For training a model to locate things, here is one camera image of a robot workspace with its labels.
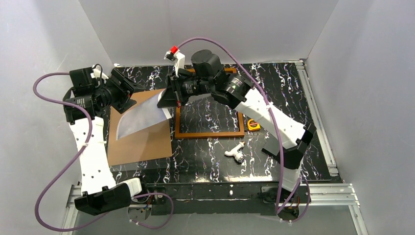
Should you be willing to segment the wooden picture frame with photo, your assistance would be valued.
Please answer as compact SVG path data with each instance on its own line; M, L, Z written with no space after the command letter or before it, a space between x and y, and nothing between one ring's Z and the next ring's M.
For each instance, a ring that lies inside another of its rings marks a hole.
M175 110L176 139L242 138L245 135L241 113L208 95Z

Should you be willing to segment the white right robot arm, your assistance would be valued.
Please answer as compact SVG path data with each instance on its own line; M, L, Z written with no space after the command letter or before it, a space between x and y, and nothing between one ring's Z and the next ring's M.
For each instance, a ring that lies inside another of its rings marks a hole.
M256 121L277 139L276 157L283 166L282 188L294 191L300 178L300 166L316 128L295 121L268 101L254 80L226 71L218 55L208 49L191 56L193 71L184 68L185 55L176 47L164 58L174 63L174 72L167 77L166 89L158 98L157 107L173 108L187 104L191 98L210 95L218 103Z

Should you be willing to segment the landscape photo print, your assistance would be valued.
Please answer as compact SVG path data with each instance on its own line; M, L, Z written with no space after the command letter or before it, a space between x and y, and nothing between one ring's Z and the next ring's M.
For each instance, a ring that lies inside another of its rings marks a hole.
M163 92L164 89L158 89L133 94L133 101L137 103L122 114L117 125L115 139L120 140L172 118L169 109L158 107Z

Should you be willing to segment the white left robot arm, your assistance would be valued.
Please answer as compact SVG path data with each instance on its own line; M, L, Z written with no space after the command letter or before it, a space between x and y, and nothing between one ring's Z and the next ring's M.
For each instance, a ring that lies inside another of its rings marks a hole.
M139 178L116 183L110 171L103 136L103 112L114 108L120 114L136 104L132 94L139 91L131 79L112 70L110 75L98 64L69 72L73 87L64 95L66 120L74 135L79 156L82 186L75 207L90 215L128 207L141 193Z

